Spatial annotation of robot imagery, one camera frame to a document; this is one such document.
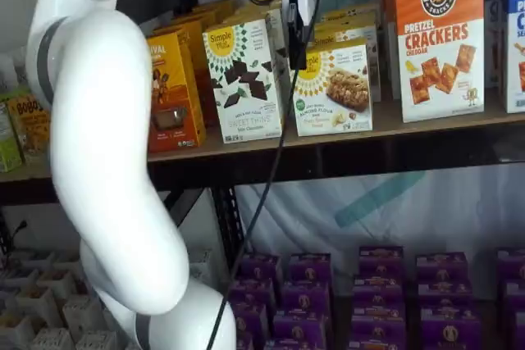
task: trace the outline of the cardboard box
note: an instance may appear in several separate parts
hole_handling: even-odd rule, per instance
[[[353,333],[406,340],[404,304],[372,306],[359,302],[352,310]]]
[[[71,337],[75,342],[78,342],[86,331],[107,328],[102,314],[102,305],[98,298],[87,295],[72,296],[62,310]]]
[[[465,350],[482,348],[482,323],[469,308],[432,307],[421,310],[422,340],[438,348],[461,346]]]
[[[225,143],[280,137],[283,117],[270,18],[246,16],[204,33]]]
[[[40,330],[30,345],[31,350],[75,350],[69,332],[63,328]]]
[[[253,348],[262,350],[270,336],[267,309],[264,303],[232,302],[237,331],[249,333],[253,338]]]
[[[484,109],[484,0],[395,0],[403,120]]]
[[[325,316],[315,311],[279,310],[273,318],[276,339],[295,339],[319,348],[326,348],[325,327]]]
[[[359,274],[404,277],[403,247],[362,246],[359,248]]]
[[[470,306],[473,301],[472,290],[469,280],[420,282],[418,284],[419,304],[442,307]]]
[[[306,57],[294,91],[299,136],[372,130],[366,39],[314,46]]]
[[[468,261],[465,253],[437,253],[416,256],[419,280],[468,279]]]
[[[383,278],[374,275],[354,277],[354,301],[372,305],[403,302],[403,285],[400,278]]]
[[[185,30],[148,39],[153,61],[149,151],[198,147],[206,138]]]
[[[377,28],[375,14],[361,14],[351,17],[344,24],[324,25],[315,32],[315,44],[339,43],[352,39],[367,40],[368,76],[370,91],[374,102],[381,101],[381,77],[379,72],[379,47],[377,43]]]

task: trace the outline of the white box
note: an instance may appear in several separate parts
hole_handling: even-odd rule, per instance
[[[30,345],[31,350],[75,350],[69,331],[63,328],[44,328]]]
[[[109,331],[89,331],[76,344],[76,350],[117,350],[116,334]]]
[[[50,328],[64,326],[51,289],[36,285],[26,287],[16,295],[16,303],[24,315],[31,316],[37,321],[43,320]]]
[[[34,330],[29,317],[5,311],[0,316],[0,348],[29,350]]]
[[[78,342],[86,331],[105,330],[106,322],[98,298],[74,295],[62,308],[71,337]]]
[[[372,130],[365,38],[314,46],[294,92],[299,136]]]

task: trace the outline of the purple box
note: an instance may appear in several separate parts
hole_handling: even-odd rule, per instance
[[[465,350],[482,348],[482,323],[479,315],[466,307],[423,307],[422,340],[438,348],[461,346]]]
[[[269,316],[273,316],[276,310],[276,294],[271,279],[237,279],[231,288],[230,299],[264,303]]]
[[[325,327],[325,316],[315,311],[280,309],[273,317],[274,336],[277,339],[295,339],[318,348],[326,348]]]
[[[470,280],[455,282],[420,282],[418,298],[421,306],[470,306],[473,300]]]
[[[233,302],[231,304],[237,331],[249,333],[253,338],[253,348],[262,350],[269,338],[268,316],[263,303]]]
[[[290,280],[328,282],[331,286],[331,255],[292,254],[288,274]]]
[[[401,303],[403,302],[401,279],[357,275],[354,277],[354,300],[373,305]]]
[[[405,350],[404,340],[394,338],[375,338],[367,335],[352,334],[348,350]]]
[[[424,254],[416,257],[418,280],[467,280],[465,253]]]
[[[404,305],[370,306],[357,302],[352,309],[352,332],[381,338],[406,339]]]
[[[308,342],[299,342],[294,339],[271,339],[266,342],[264,350],[325,350],[316,346],[313,348]]]
[[[359,274],[404,277],[401,246],[362,246],[359,248]]]

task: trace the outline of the snack box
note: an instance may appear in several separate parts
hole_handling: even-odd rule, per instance
[[[331,255],[325,253],[292,254],[288,263],[290,280],[332,283]]]
[[[281,85],[268,16],[246,16],[204,34],[224,143],[281,136]]]
[[[402,280],[396,277],[383,278],[374,275],[354,277],[354,301],[372,305],[387,305],[403,302]]]
[[[153,62],[149,151],[200,146],[206,138],[186,30],[148,39]]]
[[[406,340],[404,304],[373,306],[357,302],[352,308],[352,332],[378,338]]]
[[[300,309],[278,310],[273,317],[277,339],[295,339],[310,346],[326,348],[326,322],[322,313]]]
[[[468,279],[468,261],[465,253],[437,253],[416,256],[418,280]]]
[[[525,111],[525,1],[503,2],[504,83],[507,112]]]
[[[424,307],[421,309],[421,331],[427,345],[438,348],[461,345],[465,350],[482,348],[482,323],[473,309]]]
[[[231,302],[237,331],[252,335],[253,348],[262,350],[270,336],[267,309],[259,302]]]
[[[271,279],[237,279],[230,291],[230,300],[241,302],[260,302],[266,305],[267,314],[272,316],[276,310],[276,294]]]
[[[422,306],[470,306],[473,288],[469,280],[454,282],[419,282],[418,298]]]
[[[484,109],[484,0],[395,0],[403,120]]]
[[[294,91],[299,136],[372,130],[366,44],[360,38],[307,50]]]
[[[68,330],[63,328],[39,331],[30,345],[31,350],[75,350],[75,344]]]
[[[362,246],[359,248],[359,274],[404,277],[401,246]]]
[[[377,28],[375,14],[361,14],[350,17],[344,24],[322,24],[315,31],[315,45],[339,43],[351,39],[365,38],[367,40],[368,74],[370,90],[374,102],[381,101],[381,77],[379,72],[379,49],[377,44]]]

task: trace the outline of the black cable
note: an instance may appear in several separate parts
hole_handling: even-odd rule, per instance
[[[315,21],[317,19],[317,13],[319,12],[320,3],[321,3],[321,0],[315,1],[315,7],[313,9],[312,19],[310,20],[310,24],[308,26],[308,32],[306,34],[305,45],[303,46],[303,48],[301,48],[301,54],[299,58],[301,58],[306,53],[308,42],[310,41],[310,38],[312,37],[313,25],[315,24]],[[212,336],[210,337],[208,346],[206,347],[207,350],[212,350],[212,346],[215,343],[215,338],[217,336],[217,331],[219,330],[219,325],[221,324],[222,315],[224,314],[226,304],[228,303],[228,294],[231,291],[231,285],[235,281],[235,277],[237,276],[237,271],[239,270],[239,267],[240,267],[240,262],[242,261],[242,258],[244,255],[244,250],[246,248],[246,245],[252,238],[253,229],[255,228],[255,225],[257,224],[259,215],[261,214],[261,210],[263,209],[268,193],[270,192],[270,187],[272,186],[273,180],[276,177],[277,167],[279,166],[279,162],[281,160],[281,154],[282,154],[283,147],[285,144],[285,135],[286,135],[286,130],[288,126],[288,120],[290,118],[290,110],[292,108],[293,101],[294,101],[295,85],[297,84],[298,78],[299,78],[299,68],[295,71],[294,78],[292,80],[290,96],[288,97],[288,102],[286,103],[286,108],[285,108],[285,121],[283,123],[281,139],[279,140],[279,145],[277,147],[276,157],[273,160],[272,170],[270,171],[270,177],[268,178],[264,191],[262,192],[261,199],[259,201],[259,204],[257,205],[257,208],[255,209],[255,213],[253,214],[253,218],[249,223],[249,227],[246,230],[246,235],[244,236],[243,244],[241,245],[239,252],[237,253],[237,257],[235,258],[234,265],[231,268],[230,283],[228,284],[228,289],[226,290],[226,293],[224,294],[224,297],[222,298],[221,307],[219,308],[217,319],[215,320],[215,325],[213,326]]]

